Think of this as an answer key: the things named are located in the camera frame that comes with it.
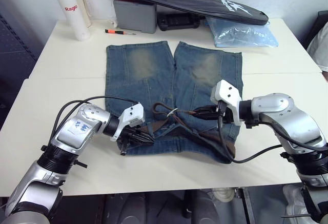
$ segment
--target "denim shorts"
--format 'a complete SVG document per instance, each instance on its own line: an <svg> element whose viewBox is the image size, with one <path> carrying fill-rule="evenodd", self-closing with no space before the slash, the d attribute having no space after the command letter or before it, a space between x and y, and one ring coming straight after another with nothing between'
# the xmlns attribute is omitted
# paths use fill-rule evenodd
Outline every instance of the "denim shorts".
<svg viewBox="0 0 328 224"><path fill-rule="evenodd" d="M161 129L152 132L152 123L161 119L152 113L152 105L162 102L169 107L193 110L200 106L212 105L212 88L222 79L235 86L242 95L242 56L241 53L229 53L191 46L180 42L174 57L166 41L108 46L105 95L118 96L139 101L145 110L148 130L155 138L152 146L130 144L127 155L147 155L159 153L179 153L190 151L205 154L218 162L229 163L223 148L214 152L181 134L170 133L173 130L190 130L218 135L217 121L201 120L191 115L179 113L180 119L188 124L182 128L173 120ZM121 100L106 99L106 110L116 116L128 107ZM224 125L222 135L235 142L239 126Z"/></svg>

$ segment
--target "white logo on bag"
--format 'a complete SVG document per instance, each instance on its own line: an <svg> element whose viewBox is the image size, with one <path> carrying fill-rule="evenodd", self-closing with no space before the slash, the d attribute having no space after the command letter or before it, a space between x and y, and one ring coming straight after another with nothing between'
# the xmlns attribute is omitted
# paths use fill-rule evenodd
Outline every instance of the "white logo on bag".
<svg viewBox="0 0 328 224"><path fill-rule="evenodd" d="M228 10L230 11L237 11L237 9L242 10L244 12L246 12L248 15L251 15L251 13L249 13L246 9L244 9L243 6L236 4L234 2L231 2L229 0L221 0L221 2L227 7Z"/></svg>

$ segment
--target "screwdriver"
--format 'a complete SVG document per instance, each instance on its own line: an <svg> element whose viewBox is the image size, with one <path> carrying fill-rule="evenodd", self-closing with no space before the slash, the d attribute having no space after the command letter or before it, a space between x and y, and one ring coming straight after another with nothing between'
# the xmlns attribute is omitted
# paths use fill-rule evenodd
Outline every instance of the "screwdriver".
<svg viewBox="0 0 328 224"><path fill-rule="evenodd" d="M117 33L117 34L132 34L132 35L135 35L135 33L127 33L127 32L124 32L124 31L115 31L115 30L108 30L108 29L105 29L105 33Z"/></svg>

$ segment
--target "white sleeve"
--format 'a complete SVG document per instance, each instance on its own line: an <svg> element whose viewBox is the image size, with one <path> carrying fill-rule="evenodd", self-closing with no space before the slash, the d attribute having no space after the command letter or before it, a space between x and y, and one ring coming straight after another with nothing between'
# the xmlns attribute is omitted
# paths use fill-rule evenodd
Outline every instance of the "white sleeve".
<svg viewBox="0 0 328 224"><path fill-rule="evenodd" d="M307 52L322 71L328 72L328 23L313 38Z"/></svg>

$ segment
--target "white table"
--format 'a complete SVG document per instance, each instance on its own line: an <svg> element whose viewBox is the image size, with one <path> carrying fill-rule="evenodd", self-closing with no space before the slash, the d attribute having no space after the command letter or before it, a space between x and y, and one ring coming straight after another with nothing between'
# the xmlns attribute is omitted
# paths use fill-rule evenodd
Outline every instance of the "white table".
<svg viewBox="0 0 328 224"><path fill-rule="evenodd" d="M313 62L282 19L270 19L270 29L279 42L279 47L268 48L220 48L224 51L242 52L243 74L263 73L319 73L321 70ZM93 21L91 38L79 42L72 30L59 21L30 78L88 78L105 77L106 47L150 43L167 40L174 53L179 41L191 45L217 49L209 28L183 29L155 34L136 32L137 35L106 34L107 20Z"/></svg>
<svg viewBox="0 0 328 224"><path fill-rule="evenodd" d="M75 77L78 73L71 71ZM272 92L289 94L328 136L328 85L321 74L247 74L243 82L244 99ZM102 95L104 89L104 78L25 80L0 131L0 196L9 196L39 158L59 108L73 99ZM103 100L94 103L104 107ZM243 125L236 142L237 159L278 143L270 128L247 130ZM224 165L194 153L120 156L115 143L95 136L79 157L88 168L74 166L63 190L65 195L82 195L298 182L294 165L282 159L281 152L276 149L246 164Z"/></svg>

